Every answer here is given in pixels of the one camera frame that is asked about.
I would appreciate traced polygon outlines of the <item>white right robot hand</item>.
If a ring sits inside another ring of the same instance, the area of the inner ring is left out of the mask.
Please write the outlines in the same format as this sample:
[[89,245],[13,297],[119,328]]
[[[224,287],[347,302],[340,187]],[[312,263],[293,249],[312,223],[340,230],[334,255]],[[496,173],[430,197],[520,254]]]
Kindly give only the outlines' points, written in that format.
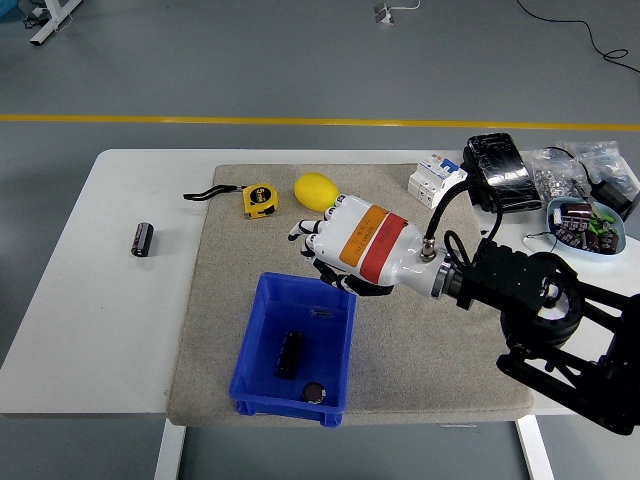
[[320,279],[359,296],[383,296],[397,285],[432,298],[445,290],[450,267],[435,245],[423,255],[424,235],[416,225],[357,196],[340,195],[322,220],[301,220],[288,239],[302,237],[301,255]]

